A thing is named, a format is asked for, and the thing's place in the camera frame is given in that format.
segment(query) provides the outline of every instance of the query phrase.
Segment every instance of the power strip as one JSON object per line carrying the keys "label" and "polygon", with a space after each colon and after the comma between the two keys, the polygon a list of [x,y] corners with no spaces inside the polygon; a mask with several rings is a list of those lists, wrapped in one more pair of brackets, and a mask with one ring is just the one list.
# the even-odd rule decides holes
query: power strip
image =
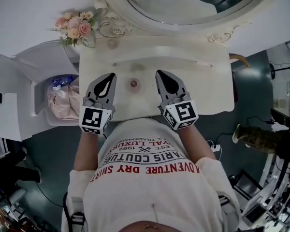
{"label": "power strip", "polygon": [[211,148],[213,152],[217,152],[220,150],[220,145],[212,145]]}

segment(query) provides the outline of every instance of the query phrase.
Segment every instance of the vase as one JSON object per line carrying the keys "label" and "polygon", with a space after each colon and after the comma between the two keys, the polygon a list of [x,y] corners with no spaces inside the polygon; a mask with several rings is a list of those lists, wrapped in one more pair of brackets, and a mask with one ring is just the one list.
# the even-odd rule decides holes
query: vase
{"label": "vase", "polygon": [[87,37],[83,37],[81,40],[84,46],[89,47],[89,48],[95,48],[96,47],[95,31],[92,30]]}

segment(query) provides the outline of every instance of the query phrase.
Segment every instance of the white cabinet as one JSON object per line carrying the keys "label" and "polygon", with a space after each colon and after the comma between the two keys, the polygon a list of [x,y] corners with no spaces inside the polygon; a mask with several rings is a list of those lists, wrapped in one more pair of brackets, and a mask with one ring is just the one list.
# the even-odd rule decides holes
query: white cabinet
{"label": "white cabinet", "polygon": [[63,74],[78,75],[66,50],[58,41],[42,43],[18,53],[20,70],[35,83]]}
{"label": "white cabinet", "polygon": [[0,137],[22,141],[32,135],[53,128],[45,113],[30,114],[30,84],[19,64],[0,55]]}

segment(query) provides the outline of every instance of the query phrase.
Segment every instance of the white t-shirt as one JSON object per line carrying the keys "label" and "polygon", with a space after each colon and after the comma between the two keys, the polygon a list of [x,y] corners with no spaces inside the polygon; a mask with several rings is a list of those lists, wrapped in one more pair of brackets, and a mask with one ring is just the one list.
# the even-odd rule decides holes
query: white t-shirt
{"label": "white t-shirt", "polygon": [[[152,119],[120,124],[98,154],[96,171],[70,173],[67,205],[81,197],[90,232],[118,232],[138,221],[182,232],[222,231],[218,193],[239,213],[238,200],[217,160],[187,159],[179,136]],[[62,231],[67,231],[65,215]]]}

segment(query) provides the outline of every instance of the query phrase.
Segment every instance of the gray floor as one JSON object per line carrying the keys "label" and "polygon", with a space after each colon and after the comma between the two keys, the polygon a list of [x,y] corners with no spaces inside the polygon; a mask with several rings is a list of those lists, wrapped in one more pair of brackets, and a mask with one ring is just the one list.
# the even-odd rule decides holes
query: gray floor
{"label": "gray floor", "polygon": [[[267,120],[271,118],[273,91],[269,73],[266,51],[248,58],[252,70],[235,71],[235,82],[238,91],[238,102],[232,112],[224,112],[213,116],[200,116],[196,126],[207,140],[215,141],[221,133],[231,133],[238,123],[245,123],[247,117],[259,116]],[[232,64],[233,70],[242,69],[241,63]],[[250,120],[251,125],[270,130],[270,126]],[[111,124],[111,131],[116,124]],[[43,174],[41,190],[57,204],[62,204],[62,197],[69,183],[69,172],[73,167],[73,159],[77,150],[81,131],[78,127],[60,127],[45,131],[24,141],[28,149],[29,159],[26,165],[39,167]],[[233,144],[231,136],[222,135],[218,143],[223,149],[221,162],[227,175],[236,175],[245,169],[257,181],[260,179],[266,154],[243,143]],[[32,182],[19,182],[28,192],[21,200],[21,205],[31,216],[39,216],[60,230],[62,208],[50,203]]]}

